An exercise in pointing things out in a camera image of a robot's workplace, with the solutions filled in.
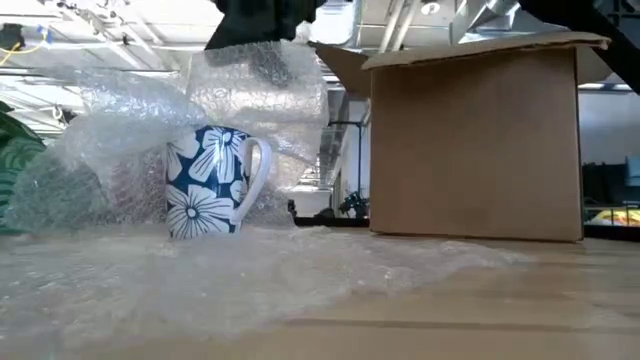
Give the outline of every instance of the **mug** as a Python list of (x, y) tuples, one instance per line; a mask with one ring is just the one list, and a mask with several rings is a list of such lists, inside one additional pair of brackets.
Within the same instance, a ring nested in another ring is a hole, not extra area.
[[(261, 161), (253, 182), (251, 160)], [(167, 145), (167, 224), (174, 239), (233, 234), (264, 187), (271, 147), (237, 129), (205, 126)]]

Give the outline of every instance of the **ceiling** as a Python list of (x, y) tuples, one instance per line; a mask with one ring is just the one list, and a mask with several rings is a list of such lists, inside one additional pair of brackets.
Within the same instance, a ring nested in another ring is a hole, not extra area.
[[(449, 44), (449, 24), (456, 16), (456, 6), (484, 1), (438, 0), (438, 12), (416, 11), (402, 45)], [(223, 17), (210, 0), (66, 0), (68, 5), (87, 10), (83, 12), (58, 6), (64, 2), (0, 0), (0, 24), (25, 26), (25, 49), (33, 51), (13, 55), (0, 66), (0, 100), (15, 107), (16, 117), (44, 136), (56, 136), (64, 129), (56, 119), (57, 109), (80, 114), (83, 104), (79, 89), (35, 76), (33, 69), (37, 73), (43, 67), (92, 66), (168, 76), (186, 68), (191, 54), (204, 48)], [(314, 24), (299, 28), (299, 40), (376, 51), (395, 4), (392, 0), (328, 0), (318, 10)], [(49, 42), (43, 42), (39, 27), (48, 29)]]

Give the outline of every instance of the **green plant leaf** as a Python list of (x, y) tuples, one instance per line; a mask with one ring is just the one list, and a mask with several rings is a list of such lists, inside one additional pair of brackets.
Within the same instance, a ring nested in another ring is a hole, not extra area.
[(9, 207), (9, 201), (13, 195), (13, 188), (18, 179), (19, 170), (3, 169), (0, 167), (0, 234), (19, 233), (4, 225), (4, 213)]
[(39, 141), (15, 137), (0, 150), (0, 171), (2, 169), (23, 170), (36, 155), (45, 149), (46, 147)]
[(6, 137), (26, 137), (42, 142), (40, 137), (28, 126), (8, 114), (0, 112), (0, 141)]
[(13, 108), (9, 105), (7, 105), (6, 103), (0, 101), (0, 112), (1, 113), (8, 113), (8, 112), (12, 112)]

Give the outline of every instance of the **table surface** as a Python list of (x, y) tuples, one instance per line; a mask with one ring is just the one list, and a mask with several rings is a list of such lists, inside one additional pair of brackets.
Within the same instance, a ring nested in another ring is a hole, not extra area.
[(639, 358), (640, 243), (477, 243), (530, 254), (539, 263), (527, 270), (465, 270), (394, 298), (354, 297), (231, 342), (163, 341), (90, 358)]

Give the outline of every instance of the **white flower pattern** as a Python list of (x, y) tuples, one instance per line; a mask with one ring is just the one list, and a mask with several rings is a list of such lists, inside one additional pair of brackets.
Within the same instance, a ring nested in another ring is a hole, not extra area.
[(187, 159), (193, 159), (199, 149), (200, 143), (196, 140), (196, 133), (167, 145), (167, 177), (170, 181), (177, 179), (182, 172), (182, 163), (178, 154)]
[(235, 178), (234, 157), (240, 157), (240, 144), (244, 141), (242, 133), (226, 128), (213, 128), (204, 133), (202, 147), (204, 152), (189, 169), (189, 176), (205, 182), (213, 169), (217, 170), (220, 184), (232, 183)]
[(173, 206), (167, 223), (174, 238), (192, 239), (214, 230), (229, 232), (232, 199), (218, 199), (214, 191), (198, 185), (189, 185), (188, 194), (167, 185), (167, 200)]
[(231, 184), (231, 197), (241, 203), (247, 196), (247, 183), (244, 180), (236, 180)]

